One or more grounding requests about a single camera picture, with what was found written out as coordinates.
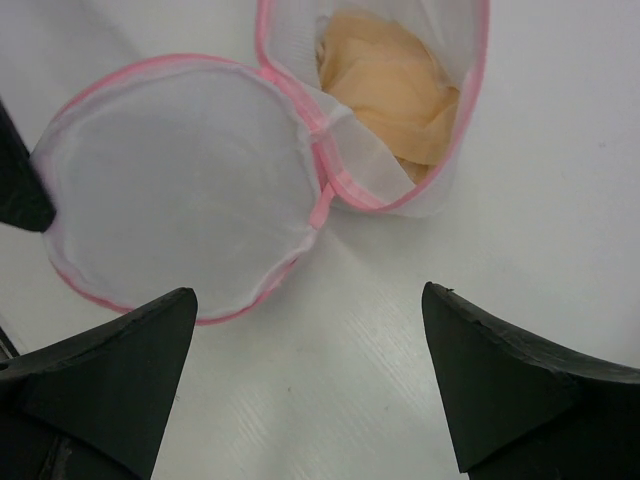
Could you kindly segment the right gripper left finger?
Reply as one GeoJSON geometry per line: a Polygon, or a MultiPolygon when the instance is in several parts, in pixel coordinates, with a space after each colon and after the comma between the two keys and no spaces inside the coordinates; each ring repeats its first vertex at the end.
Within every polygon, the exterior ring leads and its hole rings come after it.
{"type": "Polygon", "coordinates": [[[2,478],[150,478],[197,309],[179,288],[2,361],[2,478]]]}

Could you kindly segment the beige bra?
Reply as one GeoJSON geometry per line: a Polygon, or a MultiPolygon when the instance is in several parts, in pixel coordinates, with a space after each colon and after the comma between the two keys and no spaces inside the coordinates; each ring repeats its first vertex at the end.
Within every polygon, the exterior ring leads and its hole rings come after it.
{"type": "Polygon", "coordinates": [[[316,44],[321,89],[349,107],[419,184],[448,149],[459,90],[423,42],[396,21],[344,9],[316,44]]]}

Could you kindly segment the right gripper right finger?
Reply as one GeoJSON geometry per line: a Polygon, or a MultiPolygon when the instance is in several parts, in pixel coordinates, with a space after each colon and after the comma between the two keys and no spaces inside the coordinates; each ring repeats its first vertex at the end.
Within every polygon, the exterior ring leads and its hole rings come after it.
{"type": "Polygon", "coordinates": [[[638,369],[554,343],[432,282],[422,315],[461,473],[638,478],[638,369]]]}

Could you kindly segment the white mesh pink-trimmed laundry bag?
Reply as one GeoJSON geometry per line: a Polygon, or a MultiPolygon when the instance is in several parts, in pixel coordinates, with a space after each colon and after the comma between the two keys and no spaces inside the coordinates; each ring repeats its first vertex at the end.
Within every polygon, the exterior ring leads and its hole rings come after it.
{"type": "Polygon", "coordinates": [[[486,1],[261,1],[256,66],[204,54],[128,65],[71,99],[32,159],[57,210],[44,235],[61,278],[127,312],[184,285],[210,324],[262,302],[331,209],[425,217],[445,202],[486,64],[486,1]],[[390,143],[321,85],[340,13],[415,35],[460,94],[414,183],[390,143]]]}

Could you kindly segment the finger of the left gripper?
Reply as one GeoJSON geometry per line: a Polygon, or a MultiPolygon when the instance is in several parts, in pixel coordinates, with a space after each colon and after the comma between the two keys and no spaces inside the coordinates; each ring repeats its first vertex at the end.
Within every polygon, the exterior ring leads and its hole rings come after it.
{"type": "Polygon", "coordinates": [[[52,225],[55,207],[4,103],[1,103],[0,195],[2,224],[40,233],[52,225]]]}

